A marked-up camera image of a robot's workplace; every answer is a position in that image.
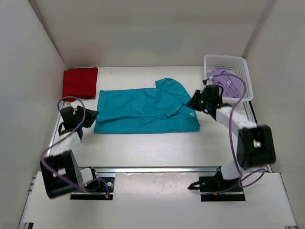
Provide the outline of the red t shirt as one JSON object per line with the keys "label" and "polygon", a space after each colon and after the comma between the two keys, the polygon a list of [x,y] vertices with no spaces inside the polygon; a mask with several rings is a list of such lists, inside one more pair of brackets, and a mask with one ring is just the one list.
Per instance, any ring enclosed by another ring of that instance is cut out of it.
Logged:
{"label": "red t shirt", "polygon": [[74,68],[64,71],[62,98],[73,96],[93,99],[96,96],[98,68]]}

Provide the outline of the teal t shirt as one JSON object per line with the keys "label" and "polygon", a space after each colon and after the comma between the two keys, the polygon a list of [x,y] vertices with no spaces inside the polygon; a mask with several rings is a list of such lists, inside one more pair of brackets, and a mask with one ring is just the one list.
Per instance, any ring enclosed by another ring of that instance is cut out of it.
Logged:
{"label": "teal t shirt", "polygon": [[198,132],[191,97],[178,81],[163,78],[154,88],[101,90],[96,134],[164,134]]}

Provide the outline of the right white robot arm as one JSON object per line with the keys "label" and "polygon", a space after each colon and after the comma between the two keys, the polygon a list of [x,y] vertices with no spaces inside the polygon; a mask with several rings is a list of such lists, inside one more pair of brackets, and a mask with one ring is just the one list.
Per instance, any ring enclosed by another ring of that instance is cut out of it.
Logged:
{"label": "right white robot arm", "polygon": [[187,107],[210,115],[228,128],[233,161],[216,169],[215,175],[201,178],[189,185],[189,190],[200,190],[205,195],[217,195],[243,188],[248,176],[245,170],[256,168],[264,174],[263,166],[276,161],[271,128],[257,125],[235,111],[235,106],[223,102],[223,88],[216,84],[196,90]]}

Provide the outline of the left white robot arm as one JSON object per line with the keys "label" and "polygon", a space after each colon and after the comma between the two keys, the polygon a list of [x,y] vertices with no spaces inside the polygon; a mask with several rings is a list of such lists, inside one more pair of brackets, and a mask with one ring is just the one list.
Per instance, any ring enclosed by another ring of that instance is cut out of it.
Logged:
{"label": "left white robot arm", "polygon": [[40,162],[45,190],[51,199],[84,188],[95,191],[100,185],[95,170],[92,167],[81,170],[73,154],[82,141],[83,128],[90,128],[99,112],[81,106],[67,106],[60,110],[60,114],[59,143]]}

